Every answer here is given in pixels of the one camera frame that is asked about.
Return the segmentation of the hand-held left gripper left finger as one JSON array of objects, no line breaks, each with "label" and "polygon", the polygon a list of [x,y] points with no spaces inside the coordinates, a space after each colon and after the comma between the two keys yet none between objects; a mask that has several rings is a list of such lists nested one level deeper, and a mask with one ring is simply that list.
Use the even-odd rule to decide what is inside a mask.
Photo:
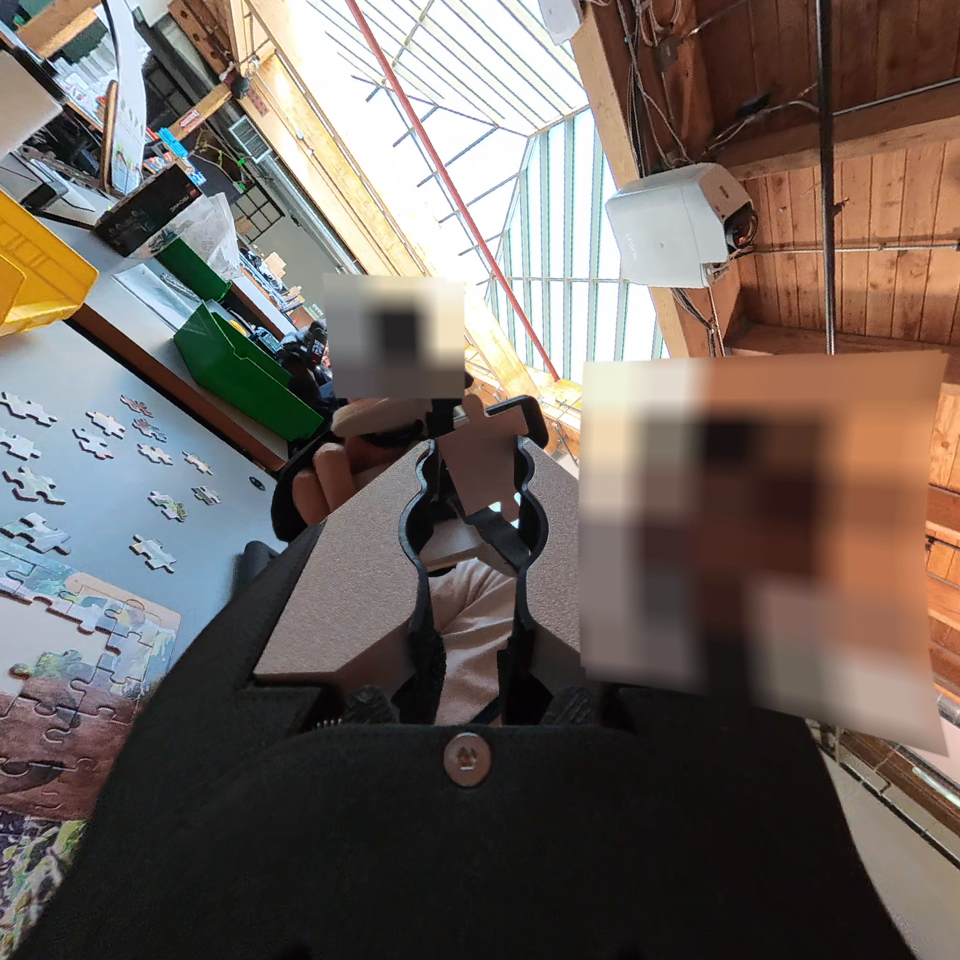
[{"label": "hand-held left gripper left finger", "polygon": [[253,675],[392,695],[402,722],[432,724],[446,673],[420,552],[440,456],[421,442],[330,514]]}]

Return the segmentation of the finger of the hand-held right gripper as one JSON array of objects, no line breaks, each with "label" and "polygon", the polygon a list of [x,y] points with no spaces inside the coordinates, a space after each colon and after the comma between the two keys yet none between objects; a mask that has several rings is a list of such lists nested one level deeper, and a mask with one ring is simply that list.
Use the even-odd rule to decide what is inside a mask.
[{"label": "finger of the hand-held right gripper", "polygon": [[508,577],[518,577],[532,560],[518,527],[499,510],[487,507],[474,514],[434,524],[429,539],[429,573],[478,560]]}]

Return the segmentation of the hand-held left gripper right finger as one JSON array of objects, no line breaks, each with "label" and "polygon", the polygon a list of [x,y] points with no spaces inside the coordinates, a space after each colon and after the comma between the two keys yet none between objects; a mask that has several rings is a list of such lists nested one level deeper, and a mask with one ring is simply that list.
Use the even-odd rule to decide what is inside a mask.
[{"label": "hand-held left gripper right finger", "polygon": [[519,438],[514,480],[519,567],[512,632],[498,653],[503,724],[538,724],[553,697],[586,684],[578,594],[579,484],[533,440]]}]

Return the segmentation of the brown-backed jigsaw piece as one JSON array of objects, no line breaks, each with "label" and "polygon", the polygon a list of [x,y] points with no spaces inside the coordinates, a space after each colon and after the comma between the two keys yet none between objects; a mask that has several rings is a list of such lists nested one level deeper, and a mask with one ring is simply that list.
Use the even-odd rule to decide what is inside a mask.
[{"label": "brown-backed jigsaw piece", "polygon": [[504,520],[516,522],[516,439],[528,432],[522,408],[488,415],[481,398],[471,392],[463,397],[462,408],[468,423],[437,439],[462,511],[471,516],[498,503]]}]

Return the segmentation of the partly assembled jigsaw puzzle board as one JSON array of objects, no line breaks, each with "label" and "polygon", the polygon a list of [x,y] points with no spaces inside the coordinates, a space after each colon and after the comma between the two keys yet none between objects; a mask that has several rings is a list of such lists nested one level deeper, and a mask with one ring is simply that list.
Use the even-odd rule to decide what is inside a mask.
[{"label": "partly assembled jigsaw puzzle board", "polygon": [[1,562],[2,958],[72,863],[181,615],[5,539]]}]

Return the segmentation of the group of puzzle pieces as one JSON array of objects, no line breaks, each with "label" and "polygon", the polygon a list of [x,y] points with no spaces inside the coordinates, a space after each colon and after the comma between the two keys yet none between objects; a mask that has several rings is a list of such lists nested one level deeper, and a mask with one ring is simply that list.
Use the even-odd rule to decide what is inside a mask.
[{"label": "group of puzzle pieces", "polygon": [[[136,414],[136,418],[131,423],[132,428],[150,440],[149,443],[141,440],[136,443],[138,454],[153,465],[172,466],[173,458],[163,446],[167,442],[167,436],[151,423],[153,414],[148,406],[143,401],[125,394],[120,396],[120,402],[129,412]],[[58,420],[54,414],[49,414],[41,403],[21,398],[6,390],[2,391],[2,406],[12,417],[33,421],[37,426],[49,428]],[[94,433],[86,427],[73,427],[71,435],[76,440],[78,448],[94,457],[99,463],[113,460],[114,451],[106,439],[124,440],[127,427],[111,414],[99,411],[87,411],[85,417],[94,428]],[[3,428],[2,449],[6,450],[8,456],[23,462],[15,470],[2,469],[2,477],[11,485],[11,493],[15,498],[30,503],[43,502],[49,506],[66,504],[66,500],[58,494],[57,483],[50,477],[31,469],[30,462],[41,458],[42,452],[30,438],[13,434]],[[178,523],[186,522],[188,517],[186,505],[174,496],[151,490],[148,492],[147,499],[160,511],[164,519]],[[66,545],[68,534],[50,526],[35,512],[3,525],[2,533],[9,538],[23,537],[27,540],[30,549],[38,553],[49,550],[62,555],[69,553]],[[135,534],[128,548],[142,558],[150,570],[174,572],[176,559],[156,539]]]}]

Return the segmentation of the person's right hand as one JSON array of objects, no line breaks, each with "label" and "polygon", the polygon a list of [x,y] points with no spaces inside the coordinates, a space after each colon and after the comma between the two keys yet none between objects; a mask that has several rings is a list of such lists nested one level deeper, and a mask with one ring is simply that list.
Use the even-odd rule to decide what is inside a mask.
[{"label": "person's right hand", "polygon": [[356,476],[377,466],[382,453],[383,449],[361,437],[321,445],[293,479],[292,498],[299,517],[308,526],[324,521],[356,495]]}]

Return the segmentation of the person's white shirt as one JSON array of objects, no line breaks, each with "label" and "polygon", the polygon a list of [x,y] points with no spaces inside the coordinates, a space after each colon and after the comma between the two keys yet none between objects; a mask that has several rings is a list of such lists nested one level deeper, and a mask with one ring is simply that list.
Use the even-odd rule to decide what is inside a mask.
[{"label": "person's white shirt", "polygon": [[436,723],[465,724],[499,693],[498,651],[513,630],[517,581],[472,558],[429,580],[446,654]]}]

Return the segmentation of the large green plastic bin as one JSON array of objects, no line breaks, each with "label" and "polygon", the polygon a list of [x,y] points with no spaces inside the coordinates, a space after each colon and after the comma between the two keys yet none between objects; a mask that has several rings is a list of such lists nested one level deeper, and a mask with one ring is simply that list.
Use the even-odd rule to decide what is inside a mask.
[{"label": "large green plastic bin", "polygon": [[198,384],[284,440],[306,439],[325,424],[289,390],[290,374],[239,332],[218,303],[198,305],[174,343]]}]

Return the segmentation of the small green plastic bin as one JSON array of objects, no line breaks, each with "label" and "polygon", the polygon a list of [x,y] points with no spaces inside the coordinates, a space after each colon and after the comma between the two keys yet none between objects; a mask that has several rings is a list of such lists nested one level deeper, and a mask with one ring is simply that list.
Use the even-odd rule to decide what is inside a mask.
[{"label": "small green plastic bin", "polygon": [[221,303],[232,289],[233,282],[222,279],[182,238],[174,239],[154,259],[202,302]]}]

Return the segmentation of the red ceiling pipe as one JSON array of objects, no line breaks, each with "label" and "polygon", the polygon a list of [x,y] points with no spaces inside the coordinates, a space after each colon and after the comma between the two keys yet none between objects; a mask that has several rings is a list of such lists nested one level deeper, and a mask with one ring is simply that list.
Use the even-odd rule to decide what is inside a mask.
[{"label": "red ceiling pipe", "polygon": [[378,65],[381,67],[384,76],[389,82],[390,89],[393,91],[393,93],[399,100],[402,106],[403,112],[404,114],[406,114],[406,118],[408,119],[410,126],[415,132],[416,137],[418,138],[423,149],[426,150],[426,153],[434,168],[434,172],[439,176],[440,180],[445,185],[447,192],[453,202],[455,210],[461,215],[462,220],[465,223],[468,231],[471,233],[473,239],[475,240],[476,246],[478,247],[482,256],[486,259],[486,263],[489,266],[494,278],[501,286],[510,306],[513,308],[513,311],[515,312],[517,318],[519,318],[519,320],[521,321],[522,326],[531,344],[533,345],[536,352],[539,354],[541,360],[543,361],[546,371],[549,373],[553,381],[558,382],[560,380],[560,377],[558,375],[558,372],[555,366],[553,365],[550,359],[548,351],[544,347],[541,339],[538,337],[536,331],[534,330],[534,327],[532,326],[529,319],[527,318],[521,306],[521,303],[519,302],[519,300],[515,295],[515,292],[510,282],[508,281],[505,274],[501,270],[498,264],[497,258],[491,252],[483,236],[483,232],[479,229],[476,222],[474,221],[474,217],[470,212],[468,205],[465,203],[465,201],[461,197],[453,179],[450,176],[447,166],[442,161],[441,156],[438,153],[438,150],[436,150],[428,132],[426,131],[426,128],[424,127],[422,119],[417,114],[416,110],[411,104],[406,92],[402,87],[402,84],[399,78],[397,77],[393,67],[390,64],[389,59],[387,58],[386,54],[384,54],[382,48],[380,47],[376,36],[374,35],[366,17],[364,16],[364,13],[361,10],[361,7],[356,1],[346,1],[346,5],[349,8],[352,16],[354,17],[357,23],[357,26],[364,40],[366,41],[366,44],[370,52],[376,58]]}]

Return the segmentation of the clear plastic bag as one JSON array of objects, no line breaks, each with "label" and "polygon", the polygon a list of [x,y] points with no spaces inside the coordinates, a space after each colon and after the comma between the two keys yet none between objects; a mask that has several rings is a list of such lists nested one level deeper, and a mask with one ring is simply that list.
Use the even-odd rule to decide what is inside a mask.
[{"label": "clear plastic bag", "polygon": [[182,240],[221,280],[233,282],[241,276],[234,217],[225,193],[201,195],[194,200],[150,237],[149,255],[158,256],[176,239]]}]

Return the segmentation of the glass skylight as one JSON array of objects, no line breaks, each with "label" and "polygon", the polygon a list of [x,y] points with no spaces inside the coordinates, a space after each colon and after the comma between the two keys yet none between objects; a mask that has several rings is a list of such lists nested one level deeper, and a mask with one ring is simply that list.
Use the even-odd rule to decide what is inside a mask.
[{"label": "glass skylight", "polygon": [[[553,44],[538,3],[357,6],[557,373],[666,357],[650,292],[621,276],[615,180],[570,45]],[[293,2],[291,19],[318,58],[318,101],[392,212],[545,370],[349,3]]]}]

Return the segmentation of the black cardboard box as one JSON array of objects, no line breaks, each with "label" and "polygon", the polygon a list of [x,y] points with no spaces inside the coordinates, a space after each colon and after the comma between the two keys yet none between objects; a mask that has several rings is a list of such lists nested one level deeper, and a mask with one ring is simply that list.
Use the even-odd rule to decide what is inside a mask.
[{"label": "black cardboard box", "polygon": [[105,211],[92,232],[120,257],[130,257],[200,197],[201,189],[172,165]]}]

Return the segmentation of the white ceiling projector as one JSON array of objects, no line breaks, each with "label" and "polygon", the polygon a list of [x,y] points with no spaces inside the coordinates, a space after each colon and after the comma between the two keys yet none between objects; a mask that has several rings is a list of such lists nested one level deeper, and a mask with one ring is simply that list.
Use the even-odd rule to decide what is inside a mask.
[{"label": "white ceiling projector", "polygon": [[606,202],[606,214],[623,279],[661,288],[708,289],[759,224],[747,191],[715,163],[642,177]]}]

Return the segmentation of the yellow plastic bin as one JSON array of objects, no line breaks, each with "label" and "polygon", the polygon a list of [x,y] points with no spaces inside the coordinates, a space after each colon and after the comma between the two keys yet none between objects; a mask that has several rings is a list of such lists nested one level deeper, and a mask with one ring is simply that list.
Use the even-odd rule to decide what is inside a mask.
[{"label": "yellow plastic bin", "polygon": [[16,200],[1,193],[1,335],[72,317],[98,270]]}]

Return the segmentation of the wooden board with white sheet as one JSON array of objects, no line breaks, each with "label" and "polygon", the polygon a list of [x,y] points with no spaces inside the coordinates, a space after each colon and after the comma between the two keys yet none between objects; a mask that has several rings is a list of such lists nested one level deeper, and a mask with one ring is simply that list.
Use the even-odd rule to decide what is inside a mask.
[{"label": "wooden board with white sheet", "polygon": [[147,101],[143,66],[149,46],[138,32],[126,1],[103,1],[116,62],[116,80],[109,85],[103,122],[105,181],[120,195],[141,184],[146,143]]}]

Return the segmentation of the white ceiling device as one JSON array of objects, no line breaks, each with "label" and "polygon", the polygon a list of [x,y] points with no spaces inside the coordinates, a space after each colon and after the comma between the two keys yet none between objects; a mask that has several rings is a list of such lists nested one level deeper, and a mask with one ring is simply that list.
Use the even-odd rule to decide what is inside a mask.
[{"label": "white ceiling device", "polygon": [[537,1],[544,29],[554,45],[576,36],[584,22],[583,2],[578,0]]}]

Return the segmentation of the black ceiling pipe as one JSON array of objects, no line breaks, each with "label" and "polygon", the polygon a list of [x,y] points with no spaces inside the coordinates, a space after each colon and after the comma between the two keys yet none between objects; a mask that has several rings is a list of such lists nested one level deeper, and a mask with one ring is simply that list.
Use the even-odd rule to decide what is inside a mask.
[{"label": "black ceiling pipe", "polygon": [[819,161],[823,258],[824,338],[827,355],[836,354],[837,296],[834,195],[833,3],[816,1]]}]

